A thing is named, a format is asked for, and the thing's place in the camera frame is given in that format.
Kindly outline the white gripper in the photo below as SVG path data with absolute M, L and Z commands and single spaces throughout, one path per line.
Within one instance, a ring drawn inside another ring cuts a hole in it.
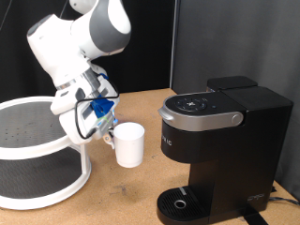
M 89 102 L 81 102 L 77 109 L 62 113 L 59 121 L 63 130 L 75 144 L 86 144 L 93 139 L 99 140 L 103 137 L 104 142 L 114 148 L 113 137 L 105 134 L 113 125 L 112 111 L 97 117 Z

